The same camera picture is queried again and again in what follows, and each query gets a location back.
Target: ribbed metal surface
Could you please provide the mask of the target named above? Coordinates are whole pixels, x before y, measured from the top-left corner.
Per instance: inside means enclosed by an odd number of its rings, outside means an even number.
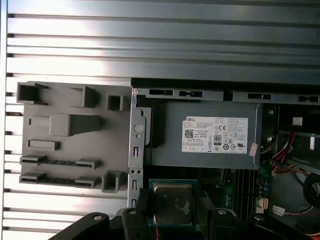
[[[1,21],[8,52],[1,65],[2,77],[7,70],[3,239],[48,239],[88,212],[113,216],[127,204],[126,191],[18,183],[24,107],[16,104],[17,82],[128,86],[131,77],[142,77],[320,84],[319,0],[7,3],[1,1],[1,17],[6,8],[9,13],[7,43]]]

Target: gray power supply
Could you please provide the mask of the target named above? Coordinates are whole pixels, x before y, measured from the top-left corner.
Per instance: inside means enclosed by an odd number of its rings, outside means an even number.
[[[237,102],[166,102],[163,144],[145,164],[257,169],[262,107]]]

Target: green circuit board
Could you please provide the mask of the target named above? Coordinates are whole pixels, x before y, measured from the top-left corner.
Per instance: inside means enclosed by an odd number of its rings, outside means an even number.
[[[230,169],[227,171],[225,183],[221,188],[220,208],[235,211],[236,197],[238,189],[238,170]]]
[[[270,161],[262,161],[257,171],[254,191],[254,213],[263,214],[269,207],[271,197],[272,169]]]
[[[226,208],[236,212],[237,197],[239,194],[238,188],[240,188],[240,183],[238,181],[241,179],[241,177],[239,177],[240,171],[241,170],[238,169],[229,169],[227,171],[226,181],[220,190],[220,208]],[[271,164],[269,161],[262,161],[259,170],[255,171],[254,181],[251,183],[254,184],[254,190],[251,192],[249,198],[253,199],[253,201],[251,200],[251,204],[253,204],[253,214],[263,213],[268,209],[271,196],[271,182]]]

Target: power supply label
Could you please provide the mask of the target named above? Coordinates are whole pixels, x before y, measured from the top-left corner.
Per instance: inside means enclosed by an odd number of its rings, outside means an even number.
[[[182,122],[182,152],[246,154],[248,118],[187,116]]]

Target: sticker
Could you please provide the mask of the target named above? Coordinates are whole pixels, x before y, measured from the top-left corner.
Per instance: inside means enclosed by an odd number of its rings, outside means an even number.
[[[187,116],[182,122],[182,152],[246,154],[247,148],[248,118]]]
[[[257,153],[257,149],[258,149],[258,144],[252,143],[251,148],[250,148],[250,152],[249,152],[249,156],[254,157]]]

